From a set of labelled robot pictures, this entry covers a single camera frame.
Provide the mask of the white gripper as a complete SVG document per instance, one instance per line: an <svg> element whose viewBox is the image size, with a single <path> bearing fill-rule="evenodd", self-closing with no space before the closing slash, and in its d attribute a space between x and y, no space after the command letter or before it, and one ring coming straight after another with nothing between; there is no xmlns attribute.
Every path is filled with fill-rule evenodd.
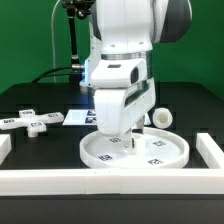
<svg viewBox="0 0 224 224"><path fill-rule="evenodd" d="M143 133L145 117L155 105L155 85L151 78L143 83L141 92L137 85L126 89L97 89L94 95L98 130L106 136L122 136L125 149L134 148L131 132Z"/></svg>

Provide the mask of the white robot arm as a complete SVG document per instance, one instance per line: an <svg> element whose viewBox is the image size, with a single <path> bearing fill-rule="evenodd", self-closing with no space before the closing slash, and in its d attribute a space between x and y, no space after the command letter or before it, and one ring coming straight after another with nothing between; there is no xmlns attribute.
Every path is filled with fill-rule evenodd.
<svg viewBox="0 0 224 224"><path fill-rule="evenodd" d="M99 133L132 146L155 105L149 56L155 43L179 40L189 29L189 0L96 0L90 28L94 45L85 62L85 84L94 90Z"/></svg>

